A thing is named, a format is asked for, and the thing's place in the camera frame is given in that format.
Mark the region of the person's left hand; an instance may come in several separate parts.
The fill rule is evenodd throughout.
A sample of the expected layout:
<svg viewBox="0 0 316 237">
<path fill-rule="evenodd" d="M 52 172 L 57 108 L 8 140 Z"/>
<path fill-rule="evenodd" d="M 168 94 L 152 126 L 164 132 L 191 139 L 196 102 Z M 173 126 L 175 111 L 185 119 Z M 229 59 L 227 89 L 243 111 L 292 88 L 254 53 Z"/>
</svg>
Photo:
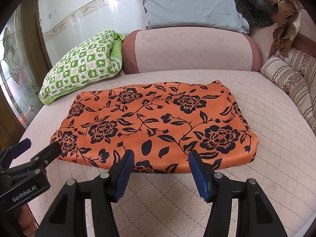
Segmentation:
<svg viewBox="0 0 316 237">
<path fill-rule="evenodd" d="M 18 223 L 25 236 L 28 236 L 28 237 L 35 236 L 35 233 L 38 227 L 36 226 L 36 222 L 35 222 L 35 218 L 33 214 L 30 212 L 26 204 L 21 207 Z"/>
</svg>

